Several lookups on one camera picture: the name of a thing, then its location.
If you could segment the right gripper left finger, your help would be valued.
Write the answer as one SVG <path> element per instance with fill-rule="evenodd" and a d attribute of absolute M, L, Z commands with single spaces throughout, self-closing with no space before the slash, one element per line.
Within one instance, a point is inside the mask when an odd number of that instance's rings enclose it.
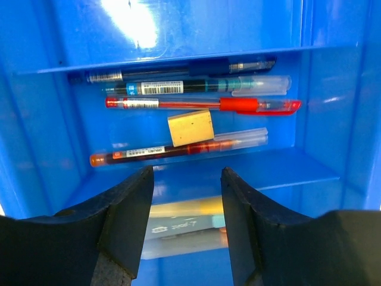
<path fill-rule="evenodd" d="M 154 192 L 151 166 L 53 216 L 1 217 L 2 285 L 130 285 Z"/>

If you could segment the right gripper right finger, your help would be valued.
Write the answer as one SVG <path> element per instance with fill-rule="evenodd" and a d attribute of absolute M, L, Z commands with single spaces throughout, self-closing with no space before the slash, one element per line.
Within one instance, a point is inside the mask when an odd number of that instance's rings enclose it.
<path fill-rule="evenodd" d="M 221 193 L 235 285 L 380 284 L 380 212 L 334 210 L 311 218 L 228 167 Z"/>

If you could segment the blue highlighter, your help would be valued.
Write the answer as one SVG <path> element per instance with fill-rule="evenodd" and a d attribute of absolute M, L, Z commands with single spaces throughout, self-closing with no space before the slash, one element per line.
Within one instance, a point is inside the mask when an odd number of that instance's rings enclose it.
<path fill-rule="evenodd" d="M 148 219 L 145 239 L 152 240 L 211 228 L 225 227 L 223 214 L 203 216 L 152 217 Z"/>

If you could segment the yellow highlighter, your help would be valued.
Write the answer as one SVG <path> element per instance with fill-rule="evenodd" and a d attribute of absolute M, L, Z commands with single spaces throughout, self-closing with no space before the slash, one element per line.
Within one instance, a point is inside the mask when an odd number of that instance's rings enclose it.
<path fill-rule="evenodd" d="M 208 216 L 223 213 L 222 198 L 212 197 L 154 205 L 150 209 L 149 217 Z"/>

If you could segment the blue compartment tray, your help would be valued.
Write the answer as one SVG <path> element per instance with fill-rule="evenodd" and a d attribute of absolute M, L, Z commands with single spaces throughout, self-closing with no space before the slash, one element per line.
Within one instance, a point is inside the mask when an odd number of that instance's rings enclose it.
<path fill-rule="evenodd" d="M 286 95 L 107 95 L 71 72 L 277 57 L 264 73 L 153 82 L 290 76 Z M 167 119 L 200 110 L 106 108 L 107 97 L 300 100 L 289 116 L 209 110 L 214 134 L 266 128 L 258 147 L 92 167 L 92 154 L 172 144 Z M 1 206 L 53 216 L 154 171 L 151 207 L 221 197 L 232 169 L 275 202 L 317 218 L 380 212 L 379 1 L 2 1 Z M 226 248 L 143 260 L 130 285 L 235 285 Z"/>

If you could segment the red pen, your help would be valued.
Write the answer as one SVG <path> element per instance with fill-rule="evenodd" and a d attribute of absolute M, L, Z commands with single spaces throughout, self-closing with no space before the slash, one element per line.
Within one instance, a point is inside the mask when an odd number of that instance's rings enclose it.
<path fill-rule="evenodd" d="M 244 148 L 258 147 L 268 142 L 266 128 L 250 129 L 216 135 L 214 139 L 186 144 L 179 147 L 171 145 L 92 154 L 89 158 L 92 167 L 148 161 L 159 158 L 191 156 L 203 153 L 216 153 Z"/>

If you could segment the red pen crossed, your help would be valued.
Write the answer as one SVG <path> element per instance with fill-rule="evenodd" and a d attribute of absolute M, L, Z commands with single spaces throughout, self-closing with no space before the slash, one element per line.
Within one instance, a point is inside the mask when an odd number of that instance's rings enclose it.
<path fill-rule="evenodd" d="M 300 100 L 265 100 L 221 97 L 214 100 L 173 100 L 169 98 L 107 97 L 106 108 L 215 110 L 250 116 L 289 116 L 302 106 Z"/>

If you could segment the tan eraser block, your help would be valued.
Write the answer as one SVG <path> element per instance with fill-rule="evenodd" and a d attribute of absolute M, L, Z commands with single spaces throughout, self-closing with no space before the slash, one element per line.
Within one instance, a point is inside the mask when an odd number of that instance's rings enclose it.
<path fill-rule="evenodd" d="M 215 136 L 209 110 L 171 116 L 167 122 L 174 147 L 211 140 Z"/>

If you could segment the blue pen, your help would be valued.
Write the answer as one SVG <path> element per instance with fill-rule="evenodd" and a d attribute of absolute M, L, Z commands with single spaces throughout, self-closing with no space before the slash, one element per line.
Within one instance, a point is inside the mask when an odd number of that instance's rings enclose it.
<path fill-rule="evenodd" d="M 290 76 L 239 76 L 213 79 L 121 82 L 103 89 L 107 95 L 153 96 L 200 92 L 229 92 L 234 97 L 286 95 Z"/>

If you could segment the blue pen crossed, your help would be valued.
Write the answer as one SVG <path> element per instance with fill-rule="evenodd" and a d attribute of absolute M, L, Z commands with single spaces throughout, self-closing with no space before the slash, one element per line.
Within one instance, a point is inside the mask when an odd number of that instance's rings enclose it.
<path fill-rule="evenodd" d="M 179 66 L 149 67 L 146 69 L 106 69 L 71 72 L 67 75 L 72 85 L 80 83 L 127 82 L 128 80 L 157 79 L 173 76 L 230 76 L 234 74 L 264 73 L 276 64 L 274 55 L 259 55 L 249 61 L 231 62 L 227 58 L 193 60 Z"/>

